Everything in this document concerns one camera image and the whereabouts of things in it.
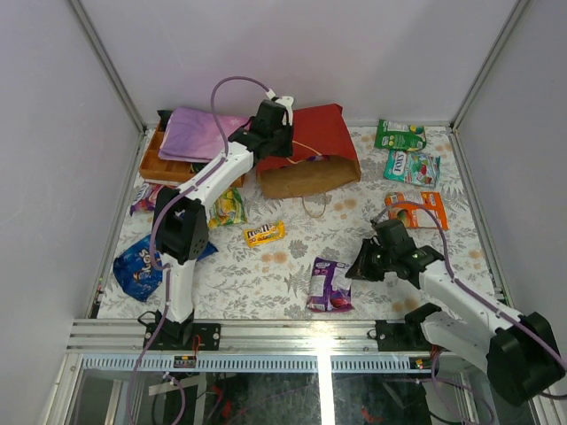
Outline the purple white candy bag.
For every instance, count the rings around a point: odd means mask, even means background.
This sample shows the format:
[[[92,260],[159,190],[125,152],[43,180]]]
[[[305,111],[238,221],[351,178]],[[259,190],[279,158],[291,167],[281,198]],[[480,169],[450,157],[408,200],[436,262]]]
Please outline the purple white candy bag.
[[[315,313],[346,313],[353,310],[352,280],[346,277],[349,268],[347,263],[316,257],[306,308]]]

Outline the red paper bag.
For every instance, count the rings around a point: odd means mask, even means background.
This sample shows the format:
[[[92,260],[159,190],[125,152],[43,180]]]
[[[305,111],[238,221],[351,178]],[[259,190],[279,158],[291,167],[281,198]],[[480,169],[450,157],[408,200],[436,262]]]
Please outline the red paper bag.
[[[293,153],[271,156],[256,166],[266,199],[311,197],[361,180],[361,167],[339,104],[294,112]]]

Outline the orange snack packet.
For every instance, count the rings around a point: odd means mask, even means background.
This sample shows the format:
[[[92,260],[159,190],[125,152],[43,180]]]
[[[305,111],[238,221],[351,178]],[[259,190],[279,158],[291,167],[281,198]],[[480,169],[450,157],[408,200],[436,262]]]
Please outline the orange snack packet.
[[[443,230],[448,230],[447,212],[437,191],[390,192],[384,203],[389,207],[388,217],[400,220],[406,228],[435,228],[431,215]]]

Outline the yellow green Fox's candy bag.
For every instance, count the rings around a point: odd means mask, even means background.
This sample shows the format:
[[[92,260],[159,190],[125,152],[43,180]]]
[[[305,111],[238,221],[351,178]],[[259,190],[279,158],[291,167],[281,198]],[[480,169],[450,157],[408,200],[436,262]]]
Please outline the yellow green Fox's candy bag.
[[[243,199],[237,188],[226,189],[209,209],[210,229],[247,222]]]

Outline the yellow M&M's packet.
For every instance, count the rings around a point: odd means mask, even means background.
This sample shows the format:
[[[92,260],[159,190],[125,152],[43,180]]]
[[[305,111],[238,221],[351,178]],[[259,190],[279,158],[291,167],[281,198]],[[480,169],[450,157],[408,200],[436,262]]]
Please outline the yellow M&M's packet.
[[[284,238],[286,227],[280,220],[278,222],[264,224],[259,228],[245,229],[243,234],[246,244],[250,248],[253,248]]]

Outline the teal Fox's candy bag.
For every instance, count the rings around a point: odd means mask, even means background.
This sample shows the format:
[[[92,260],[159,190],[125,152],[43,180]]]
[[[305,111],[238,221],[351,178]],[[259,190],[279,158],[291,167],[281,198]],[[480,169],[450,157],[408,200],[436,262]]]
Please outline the teal Fox's candy bag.
[[[440,175],[441,157],[420,151],[390,151],[384,170],[384,178],[417,187],[434,189]]]

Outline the green candy packet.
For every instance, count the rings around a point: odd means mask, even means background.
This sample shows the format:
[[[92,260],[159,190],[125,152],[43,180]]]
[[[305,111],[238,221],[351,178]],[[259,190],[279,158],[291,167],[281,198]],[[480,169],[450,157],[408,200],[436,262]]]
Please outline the green candy packet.
[[[389,151],[420,151],[426,147],[424,127],[380,120],[374,146]]]

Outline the pink purple Fox's candy bag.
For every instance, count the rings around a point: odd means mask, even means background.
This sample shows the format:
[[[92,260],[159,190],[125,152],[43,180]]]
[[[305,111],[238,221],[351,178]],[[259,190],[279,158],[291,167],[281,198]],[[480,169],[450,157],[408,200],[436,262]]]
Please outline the pink purple Fox's candy bag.
[[[145,182],[137,191],[133,203],[129,207],[129,215],[135,213],[151,213],[155,210],[157,197],[163,185]]]

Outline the blue Oreo snack bag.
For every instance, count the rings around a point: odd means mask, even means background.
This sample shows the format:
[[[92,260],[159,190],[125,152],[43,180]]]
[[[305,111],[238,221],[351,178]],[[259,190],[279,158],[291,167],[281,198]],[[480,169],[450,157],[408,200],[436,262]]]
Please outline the blue Oreo snack bag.
[[[151,235],[144,236],[136,243],[129,246],[122,254],[116,257],[113,261],[113,274],[120,285],[123,292],[140,302],[146,302],[150,295],[152,295],[164,279],[164,272],[156,269],[151,264],[150,256],[150,239]],[[218,252],[217,247],[208,242],[203,252],[198,256],[197,261],[205,259]],[[161,266],[162,262],[169,262],[172,265],[176,260],[168,259],[164,261],[165,254],[156,254],[158,264]],[[173,301],[175,284],[179,283],[181,289],[187,289],[184,282],[181,285],[181,279],[173,277],[170,288],[170,296]]]

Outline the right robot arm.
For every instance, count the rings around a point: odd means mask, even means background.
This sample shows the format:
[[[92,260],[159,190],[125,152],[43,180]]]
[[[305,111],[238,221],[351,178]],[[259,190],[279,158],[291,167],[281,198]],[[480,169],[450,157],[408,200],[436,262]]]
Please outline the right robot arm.
[[[446,252],[419,247],[400,220],[373,221],[347,272],[353,280],[381,282],[388,274],[411,283],[434,300],[407,313],[393,331],[395,349],[446,349],[484,372],[493,389],[520,406],[566,376],[550,323],[523,314],[466,286]]]

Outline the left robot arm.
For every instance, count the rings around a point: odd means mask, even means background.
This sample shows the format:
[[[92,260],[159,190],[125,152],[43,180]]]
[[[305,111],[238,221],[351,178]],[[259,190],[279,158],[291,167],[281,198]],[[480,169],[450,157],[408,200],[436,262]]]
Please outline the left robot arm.
[[[208,165],[158,197],[150,254],[151,259],[160,257],[152,265],[163,272],[165,284],[160,311],[170,322],[163,338],[175,349],[188,347],[194,337],[185,321],[194,311],[194,268],[209,239],[207,214],[224,190],[262,159],[292,155],[293,103],[290,96],[263,100],[245,125],[231,135],[221,132],[224,146]]]

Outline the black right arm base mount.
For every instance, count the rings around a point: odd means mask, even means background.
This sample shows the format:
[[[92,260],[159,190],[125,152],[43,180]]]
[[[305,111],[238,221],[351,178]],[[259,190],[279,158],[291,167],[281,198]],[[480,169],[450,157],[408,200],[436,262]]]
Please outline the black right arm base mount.
[[[380,352],[431,352],[419,323],[376,320],[367,338],[377,343]]]

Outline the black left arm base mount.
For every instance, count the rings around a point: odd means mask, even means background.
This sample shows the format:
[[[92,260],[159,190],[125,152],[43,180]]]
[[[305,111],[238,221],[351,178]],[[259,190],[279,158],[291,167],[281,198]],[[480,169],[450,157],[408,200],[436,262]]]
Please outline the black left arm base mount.
[[[221,341],[220,323],[194,321],[194,314],[183,322],[164,319],[160,311],[147,311],[137,318],[145,327],[144,344],[150,340],[152,351],[218,351]]]

